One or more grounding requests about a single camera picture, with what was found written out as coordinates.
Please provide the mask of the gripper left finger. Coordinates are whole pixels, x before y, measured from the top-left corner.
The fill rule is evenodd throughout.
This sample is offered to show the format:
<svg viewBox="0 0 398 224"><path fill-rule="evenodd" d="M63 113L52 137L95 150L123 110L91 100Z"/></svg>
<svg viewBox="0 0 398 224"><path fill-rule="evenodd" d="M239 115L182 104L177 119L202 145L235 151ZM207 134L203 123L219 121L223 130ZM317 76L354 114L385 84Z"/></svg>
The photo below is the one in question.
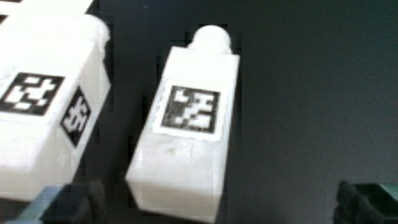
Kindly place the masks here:
<svg viewBox="0 0 398 224"><path fill-rule="evenodd" d="M107 224L102 183L49 186L17 218L17 224Z"/></svg>

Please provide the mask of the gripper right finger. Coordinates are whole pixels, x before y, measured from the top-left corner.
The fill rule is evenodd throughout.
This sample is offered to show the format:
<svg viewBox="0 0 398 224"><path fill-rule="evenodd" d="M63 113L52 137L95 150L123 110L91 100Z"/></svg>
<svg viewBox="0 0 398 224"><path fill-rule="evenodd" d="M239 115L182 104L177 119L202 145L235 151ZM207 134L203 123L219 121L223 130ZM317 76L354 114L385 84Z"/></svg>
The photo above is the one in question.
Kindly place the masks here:
<svg viewBox="0 0 398 224"><path fill-rule="evenodd" d="M398 184L340 182L337 224L398 224Z"/></svg>

